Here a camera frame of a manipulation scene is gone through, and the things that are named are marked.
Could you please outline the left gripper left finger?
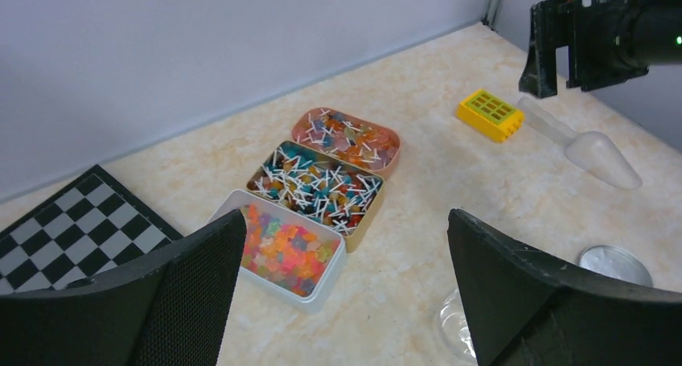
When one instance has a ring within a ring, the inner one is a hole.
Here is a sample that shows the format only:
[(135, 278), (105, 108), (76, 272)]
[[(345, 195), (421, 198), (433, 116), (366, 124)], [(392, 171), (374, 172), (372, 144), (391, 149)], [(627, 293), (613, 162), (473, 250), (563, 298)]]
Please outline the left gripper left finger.
[(62, 290), (3, 296), (2, 364), (215, 364), (245, 238), (233, 210)]

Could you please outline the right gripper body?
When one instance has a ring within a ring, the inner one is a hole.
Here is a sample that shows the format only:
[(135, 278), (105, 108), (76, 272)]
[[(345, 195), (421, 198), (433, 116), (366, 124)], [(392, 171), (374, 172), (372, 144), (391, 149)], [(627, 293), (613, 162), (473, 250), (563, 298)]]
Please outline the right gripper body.
[(565, 0), (569, 21), (567, 88), (583, 92), (645, 76), (649, 66), (632, 54), (634, 25), (651, 0)]

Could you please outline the clear plastic jar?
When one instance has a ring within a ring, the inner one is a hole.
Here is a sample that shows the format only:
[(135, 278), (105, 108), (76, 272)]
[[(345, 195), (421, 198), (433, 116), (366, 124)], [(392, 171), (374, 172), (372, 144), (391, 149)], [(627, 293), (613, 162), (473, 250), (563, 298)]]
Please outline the clear plastic jar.
[(433, 333), (443, 360), (452, 365), (478, 364), (459, 288), (453, 288), (438, 304)]

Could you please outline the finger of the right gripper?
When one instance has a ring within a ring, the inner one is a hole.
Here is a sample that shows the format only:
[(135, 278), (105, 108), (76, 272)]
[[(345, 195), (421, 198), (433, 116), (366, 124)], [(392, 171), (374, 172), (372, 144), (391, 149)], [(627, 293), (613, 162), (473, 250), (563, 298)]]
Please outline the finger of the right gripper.
[(530, 9), (528, 57), (518, 89), (536, 98), (557, 95), (557, 49), (569, 49), (568, 88), (576, 86), (573, 61), (576, 0), (544, 0)]

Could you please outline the translucent plastic scoop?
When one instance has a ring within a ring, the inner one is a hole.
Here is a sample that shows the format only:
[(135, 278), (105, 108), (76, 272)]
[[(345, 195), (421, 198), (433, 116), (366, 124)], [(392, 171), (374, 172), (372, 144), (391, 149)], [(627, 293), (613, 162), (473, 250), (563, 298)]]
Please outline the translucent plastic scoop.
[(596, 179), (625, 190), (635, 190), (643, 185), (639, 174), (604, 133), (578, 133), (529, 97), (520, 98), (516, 108), (524, 113), (530, 127), (557, 144), (572, 164)]

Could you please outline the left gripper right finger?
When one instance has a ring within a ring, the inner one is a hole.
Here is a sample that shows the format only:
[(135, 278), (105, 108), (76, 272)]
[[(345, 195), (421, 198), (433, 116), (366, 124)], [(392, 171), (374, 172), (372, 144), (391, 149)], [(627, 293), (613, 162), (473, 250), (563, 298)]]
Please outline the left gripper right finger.
[(679, 293), (583, 269), (462, 209), (448, 221), (478, 364), (680, 364)]

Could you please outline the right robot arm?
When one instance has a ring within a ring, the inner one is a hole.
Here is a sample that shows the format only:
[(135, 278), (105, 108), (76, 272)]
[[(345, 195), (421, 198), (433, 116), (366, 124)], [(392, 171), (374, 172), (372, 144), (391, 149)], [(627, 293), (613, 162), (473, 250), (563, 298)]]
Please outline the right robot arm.
[(681, 0), (544, 0), (530, 10), (518, 87), (557, 94), (557, 49), (568, 49), (567, 88), (590, 92), (681, 62)]

